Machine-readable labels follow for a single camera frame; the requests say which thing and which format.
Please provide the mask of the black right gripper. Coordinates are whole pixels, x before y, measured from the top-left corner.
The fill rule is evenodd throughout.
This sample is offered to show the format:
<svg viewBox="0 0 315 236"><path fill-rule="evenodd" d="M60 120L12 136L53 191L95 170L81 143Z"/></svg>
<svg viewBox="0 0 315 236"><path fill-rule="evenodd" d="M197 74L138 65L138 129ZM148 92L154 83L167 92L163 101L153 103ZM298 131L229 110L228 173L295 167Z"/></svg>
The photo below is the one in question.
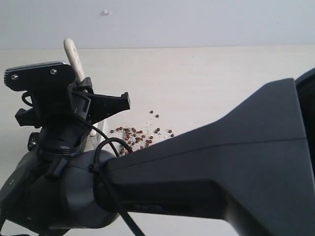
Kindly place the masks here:
<svg viewBox="0 0 315 236"><path fill-rule="evenodd" d="M30 137L40 153L78 154L82 152L92 126L130 109L129 93L121 96L96 94L92 80L26 79L15 81L14 90L29 109L15 115L20 126L41 131Z"/></svg>

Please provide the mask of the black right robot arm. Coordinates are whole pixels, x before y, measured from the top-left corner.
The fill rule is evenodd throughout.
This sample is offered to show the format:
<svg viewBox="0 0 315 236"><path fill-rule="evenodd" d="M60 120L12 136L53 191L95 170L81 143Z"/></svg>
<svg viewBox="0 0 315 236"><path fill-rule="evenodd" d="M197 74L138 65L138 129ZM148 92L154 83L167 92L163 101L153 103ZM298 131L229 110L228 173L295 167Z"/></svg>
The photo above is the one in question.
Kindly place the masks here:
<svg viewBox="0 0 315 236"><path fill-rule="evenodd" d="M133 151L119 138L83 145L96 122L130 108L95 94L64 63L9 68L40 128L0 191L0 221L40 236L100 229L130 212L219 219L241 236L315 233L315 72L262 86L223 118Z"/></svg>

